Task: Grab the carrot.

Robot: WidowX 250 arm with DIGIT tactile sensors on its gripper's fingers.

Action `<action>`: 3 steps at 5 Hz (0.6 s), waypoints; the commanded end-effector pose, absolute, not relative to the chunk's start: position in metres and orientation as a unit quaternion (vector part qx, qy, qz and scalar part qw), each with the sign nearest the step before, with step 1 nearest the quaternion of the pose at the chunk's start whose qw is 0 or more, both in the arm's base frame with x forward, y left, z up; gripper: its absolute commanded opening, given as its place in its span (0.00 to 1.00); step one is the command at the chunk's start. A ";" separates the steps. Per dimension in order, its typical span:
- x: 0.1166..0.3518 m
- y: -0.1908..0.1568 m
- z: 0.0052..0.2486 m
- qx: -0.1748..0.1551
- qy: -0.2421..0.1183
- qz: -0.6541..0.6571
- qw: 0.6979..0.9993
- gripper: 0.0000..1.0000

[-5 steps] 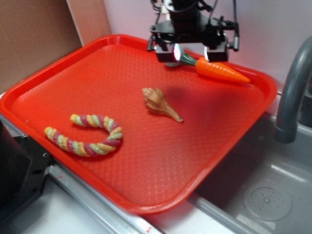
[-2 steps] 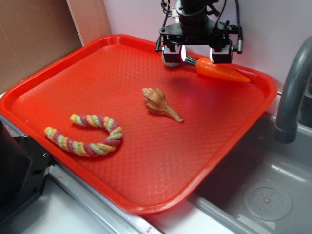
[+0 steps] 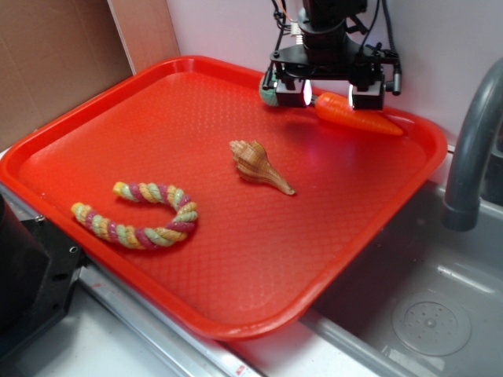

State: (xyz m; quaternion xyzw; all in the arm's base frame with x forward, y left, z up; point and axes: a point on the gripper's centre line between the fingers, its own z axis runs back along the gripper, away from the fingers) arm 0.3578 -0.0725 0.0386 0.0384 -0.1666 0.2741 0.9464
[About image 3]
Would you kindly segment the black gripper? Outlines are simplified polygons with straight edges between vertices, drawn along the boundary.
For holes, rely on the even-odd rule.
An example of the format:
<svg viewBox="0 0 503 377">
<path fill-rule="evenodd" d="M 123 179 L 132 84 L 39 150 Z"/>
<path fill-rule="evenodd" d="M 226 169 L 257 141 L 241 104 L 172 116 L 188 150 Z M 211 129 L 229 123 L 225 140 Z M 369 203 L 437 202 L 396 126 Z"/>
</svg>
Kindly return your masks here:
<svg viewBox="0 0 503 377">
<path fill-rule="evenodd" d="M 385 91 L 401 93 L 401 62 L 392 32 L 388 32 L 390 48 L 384 49 L 366 43 L 372 30 L 363 24 L 281 24 L 264 76 L 266 82 L 276 76 L 278 105 L 309 106 L 310 80 L 346 81 L 351 84 L 348 100 L 354 110 L 382 110 Z"/>
</svg>

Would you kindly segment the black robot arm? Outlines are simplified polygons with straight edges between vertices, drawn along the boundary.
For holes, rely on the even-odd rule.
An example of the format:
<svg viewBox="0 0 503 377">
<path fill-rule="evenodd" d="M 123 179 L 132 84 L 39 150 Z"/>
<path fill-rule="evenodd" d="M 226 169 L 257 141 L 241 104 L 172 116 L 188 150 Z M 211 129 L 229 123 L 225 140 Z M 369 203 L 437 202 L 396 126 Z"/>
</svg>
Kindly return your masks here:
<svg viewBox="0 0 503 377">
<path fill-rule="evenodd" d="M 279 35 L 299 38 L 294 45 L 278 46 L 259 86 L 263 101 L 272 107 L 305 108 L 314 104 L 312 81 L 344 81 L 350 85 L 349 104 L 355 110 L 380 110 L 384 94 L 402 91 L 402 67 L 396 48 L 383 49 L 351 34 L 368 37 L 372 28 L 358 18 L 365 1 L 305 1 L 296 20 L 290 20 L 285 2 L 274 6 Z"/>
</svg>

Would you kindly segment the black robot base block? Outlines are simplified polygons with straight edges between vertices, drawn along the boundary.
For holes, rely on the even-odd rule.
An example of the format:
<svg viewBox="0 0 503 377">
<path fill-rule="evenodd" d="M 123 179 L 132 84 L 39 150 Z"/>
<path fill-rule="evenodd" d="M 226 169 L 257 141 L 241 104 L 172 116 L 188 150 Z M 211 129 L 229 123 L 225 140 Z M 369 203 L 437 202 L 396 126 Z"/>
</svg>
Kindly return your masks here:
<svg viewBox="0 0 503 377">
<path fill-rule="evenodd" d="M 1 198 L 2 361 L 66 316 L 82 259 L 50 220 L 20 220 Z"/>
</svg>

